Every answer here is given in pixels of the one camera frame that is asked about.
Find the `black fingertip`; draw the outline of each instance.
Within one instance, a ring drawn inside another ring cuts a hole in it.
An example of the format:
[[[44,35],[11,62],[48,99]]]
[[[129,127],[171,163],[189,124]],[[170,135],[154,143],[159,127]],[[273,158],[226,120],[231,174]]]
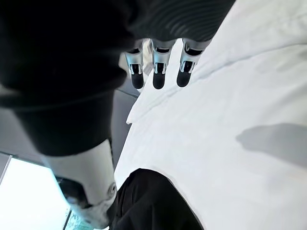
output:
[[[163,88],[165,82],[165,74],[162,73],[154,73],[153,74],[153,86],[159,90]]]
[[[137,90],[141,89],[144,85],[143,74],[131,74],[133,87]]]
[[[181,72],[179,70],[177,76],[177,85],[179,87],[185,87],[190,81],[191,74],[187,72]]]

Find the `window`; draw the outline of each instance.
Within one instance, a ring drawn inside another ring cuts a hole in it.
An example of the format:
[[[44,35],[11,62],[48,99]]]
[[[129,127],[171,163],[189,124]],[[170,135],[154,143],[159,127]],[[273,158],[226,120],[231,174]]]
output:
[[[50,169],[11,159],[0,185],[0,229],[62,230],[70,211]]]

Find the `white sheet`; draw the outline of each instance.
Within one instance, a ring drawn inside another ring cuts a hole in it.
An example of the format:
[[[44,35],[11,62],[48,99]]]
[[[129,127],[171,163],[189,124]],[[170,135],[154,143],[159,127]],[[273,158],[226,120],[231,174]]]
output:
[[[176,43],[130,113],[118,185],[152,169],[207,230],[306,230],[306,42],[306,1],[238,0],[185,88]]]

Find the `black fabric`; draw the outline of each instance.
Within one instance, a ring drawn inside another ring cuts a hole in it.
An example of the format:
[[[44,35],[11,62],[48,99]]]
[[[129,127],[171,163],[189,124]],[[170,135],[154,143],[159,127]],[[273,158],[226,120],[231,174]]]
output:
[[[0,1],[0,106],[39,152],[77,154],[111,137],[114,89],[126,77],[119,55],[134,44],[133,10],[116,3]]]
[[[111,230],[201,230],[185,200],[163,175],[138,169],[118,191]]]

